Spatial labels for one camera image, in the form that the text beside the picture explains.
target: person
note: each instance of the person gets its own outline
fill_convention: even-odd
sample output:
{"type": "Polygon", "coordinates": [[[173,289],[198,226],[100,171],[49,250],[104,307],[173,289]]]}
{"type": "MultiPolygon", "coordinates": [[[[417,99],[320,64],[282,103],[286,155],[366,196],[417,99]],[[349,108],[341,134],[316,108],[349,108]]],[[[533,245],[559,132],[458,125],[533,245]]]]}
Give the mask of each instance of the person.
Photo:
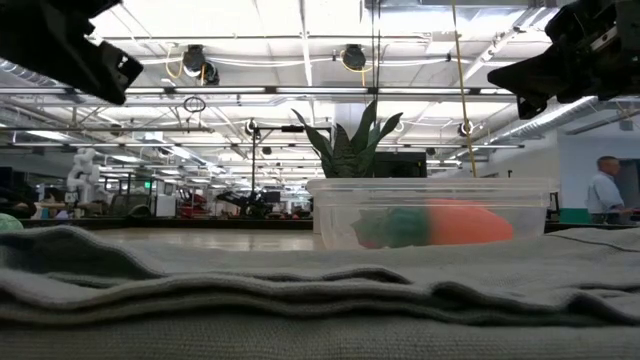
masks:
{"type": "Polygon", "coordinates": [[[620,162],[613,156],[598,159],[598,173],[591,178],[587,191],[587,210],[594,224],[625,224],[625,215],[633,210],[624,206],[620,191],[613,179],[620,171],[620,162]]]}

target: green ball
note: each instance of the green ball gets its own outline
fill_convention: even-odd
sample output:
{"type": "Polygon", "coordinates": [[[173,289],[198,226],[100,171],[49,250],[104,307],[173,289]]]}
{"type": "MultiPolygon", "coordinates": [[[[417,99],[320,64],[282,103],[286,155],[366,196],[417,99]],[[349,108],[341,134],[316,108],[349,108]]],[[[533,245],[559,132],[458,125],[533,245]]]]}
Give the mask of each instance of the green ball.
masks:
{"type": "Polygon", "coordinates": [[[0,232],[22,230],[24,227],[20,220],[11,215],[0,214],[0,232]]]}

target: man in blue shirt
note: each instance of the man in blue shirt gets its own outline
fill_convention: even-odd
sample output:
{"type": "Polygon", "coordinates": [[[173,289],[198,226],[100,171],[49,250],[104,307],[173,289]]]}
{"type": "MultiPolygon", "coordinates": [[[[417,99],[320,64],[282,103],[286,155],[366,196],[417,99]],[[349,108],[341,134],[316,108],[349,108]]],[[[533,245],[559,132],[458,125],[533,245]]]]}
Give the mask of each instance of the man in blue shirt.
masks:
{"type": "Polygon", "coordinates": [[[621,215],[633,212],[624,207],[624,201],[613,177],[620,171],[620,162],[613,156],[598,159],[598,173],[591,178],[587,192],[587,210],[594,224],[620,225],[621,215]]]}

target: ceiling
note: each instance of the ceiling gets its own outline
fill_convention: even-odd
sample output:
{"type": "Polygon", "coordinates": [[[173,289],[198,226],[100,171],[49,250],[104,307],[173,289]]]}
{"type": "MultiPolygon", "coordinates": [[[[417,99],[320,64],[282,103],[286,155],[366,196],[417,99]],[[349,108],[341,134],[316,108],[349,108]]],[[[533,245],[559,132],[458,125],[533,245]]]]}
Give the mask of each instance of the ceiling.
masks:
{"type": "MultiPolygon", "coordinates": [[[[457,132],[463,121],[458,95],[458,55],[465,88],[493,88],[486,80],[489,71],[538,55],[550,45],[543,29],[557,8],[533,8],[529,5],[537,2],[526,0],[459,2],[462,5],[456,9],[458,54],[451,7],[446,2],[436,2],[442,6],[415,3],[419,1],[383,1],[380,17],[374,15],[374,33],[377,35],[379,30],[381,34],[379,39],[375,38],[375,46],[372,46],[371,14],[361,0],[126,0],[124,5],[92,20],[96,29],[91,40],[109,41],[145,64],[144,73],[133,87],[152,88],[200,85],[198,79],[184,71],[177,78],[167,71],[169,67],[173,75],[179,73],[180,56],[189,44],[205,46],[206,56],[220,74],[220,87],[370,87],[374,84],[373,71],[350,72],[340,60],[340,52],[347,44],[358,44],[369,61],[381,57],[381,66],[377,67],[380,87],[440,88],[440,92],[448,94],[423,96],[405,91],[397,96],[381,96],[379,118],[403,113],[403,122],[384,139],[385,144],[461,144],[463,139],[457,132]]],[[[0,86],[34,84],[5,70],[0,71],[0,86]]],[[[330,127],[337,122],[353,129],[364,104],[371,100],[364,94],[307,96],[304,92],[286,96],[201,95],[206,109],[190,114],[182,107],[186,95],[170,98],[162,94],[131,94],[125,106],[115,107],[91,97],[78,103],[60,95],[18,93],[4,91],[3,98],[16,109],[31,110],[31,113],[23,111],[22,115],[27,114],[29,120],[42,127],[96,128],[121,124],[128,129],[117,137],[90,131],[77,135],[85,136],[84,141],[86,136],[92,136],[94,142],[130,144],[149,139],[179,144],[248,144],[250,136],[244,128],[249,119],[255,119],[259,126],[297,124],[291,109],[299,111],[315,126],[330,127]],[[148,134],[145,138],[134,131],[143,126],[155,127],[162,135],[148,134]],[[182,131],[163,131],[177,127],[182,127],[182,131]],[[207,131],[186,130],[187,127],[204,127],[207,131]]],[[[466,111],[475,125],[474,138],[499,131],[517,120],[514,97],[469,96],[468,100],[466,111]]],[[[21,134],[19,139],[51,140],[34,134],[21,134]]],[[[263,146],[308,143],[303,133],[280,131],[272,132],[262,141],[263,146]]],[[[179,154],[167,156],[144,147],[127,152],[128,156],[141,159],[137,163],[113,158],[110,161],[121,165],[196,166],[197,158],[210,168],[222,168],[223,173],[216,170],[209,174],[227,183],[240,182],[244,177],[241,175],[251,172],[247,162],[252,155],[250,148],[220,145],[184,149],[189,153],[185,161],[179,154]]],[[[450,149],[439,149],[434,159],[448,159],[450,153],[450,149]]],[[[258,158],[264,166],[258,170],[263,176],[258,179],[259,184],[304,183],[308,178],[322,177],[319,164],[313,162],[316,155],[308,147],[273,146],[270,155],[259,149],[258,158]],[[277,159],[289,161],[291,168],[275,169],[275,164],[281,162],[277,159]]],[[[196,173],[197,168],[193,169],[192,175],[206,176],[207,171],[200,169],[196,173]]]]}

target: snake plant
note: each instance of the snake plant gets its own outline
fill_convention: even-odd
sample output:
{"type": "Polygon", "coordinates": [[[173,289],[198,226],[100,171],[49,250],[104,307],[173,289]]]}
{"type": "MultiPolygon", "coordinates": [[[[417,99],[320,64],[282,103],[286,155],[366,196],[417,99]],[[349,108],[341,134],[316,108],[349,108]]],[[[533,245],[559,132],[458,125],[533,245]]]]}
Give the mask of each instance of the snake plant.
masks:
{"type": "Polygon", "coordinates": [[[372,101],[362,114],[362,120],[353,138],[336,123],[333,147],[325,136],[307,125],[300,113],[292,109],[304,125],[307,137],[320,156],[322,170],[327,178],[361,178],[373,176],[373,161],[376,147],[382,138],[398,126],[402,113],[390,117],[382,125],[377,121],[376,101],[372,101]]]}

